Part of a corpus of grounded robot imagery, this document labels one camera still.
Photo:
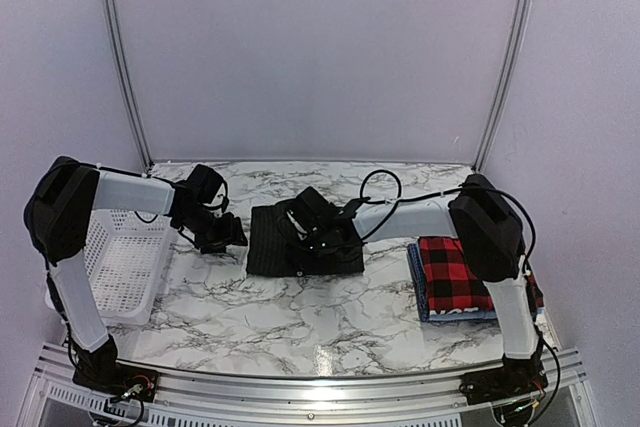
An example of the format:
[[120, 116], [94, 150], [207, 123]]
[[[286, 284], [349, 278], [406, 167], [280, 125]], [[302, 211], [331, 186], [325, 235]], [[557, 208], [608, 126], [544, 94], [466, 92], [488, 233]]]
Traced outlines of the black pinstriped long sleeve shirt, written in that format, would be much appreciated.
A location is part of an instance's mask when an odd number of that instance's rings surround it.
[[292, 229], [283, 217], [291, 200], [251, 210], [251, 229], [246, 272], [262, 277], [304, 277], [361, 275], [364, 272], [362, 247], [338, 250], [325, 256], [305, 253], [285, 235]]

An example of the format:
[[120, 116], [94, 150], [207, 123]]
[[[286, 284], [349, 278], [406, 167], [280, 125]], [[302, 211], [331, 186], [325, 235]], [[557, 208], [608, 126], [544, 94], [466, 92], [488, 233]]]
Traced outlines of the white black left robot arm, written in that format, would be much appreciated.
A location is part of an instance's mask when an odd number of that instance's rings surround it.
[[228, 210], [228, 184], [214, 169], [197, 165], [183, 180], [144, 177], [61, 156], [27, 202], [23, 221], [45, 262], [51, 301], [64, 322], [75, 384], [123, 397], [142, 398], [157, 374], [120, 363], [87, 276], [86, 238], [96, 210], [166, 217], [177, 232], [189, 230], [203, 254], [247, 245], [241, 220]]

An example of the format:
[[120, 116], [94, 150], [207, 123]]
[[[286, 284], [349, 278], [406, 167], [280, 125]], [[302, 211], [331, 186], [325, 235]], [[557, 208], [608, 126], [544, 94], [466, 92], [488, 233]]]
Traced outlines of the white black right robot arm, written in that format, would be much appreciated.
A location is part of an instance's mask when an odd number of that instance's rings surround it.
[[527, 298], [523, 213], [512, 196], [472, 174], [443, 192], [394, 200], [360, 197], [343, 207], [308, 187], [285, 217], [297, 231], [296, 246], [315, 255], [401, 237], [458, 240], [471, 273], [488, 290], [503, 339], [499, 367], [461, 378], [468, 403], [480, 403], [540, 392], [548, 385], [541, 359], [544, 338]]

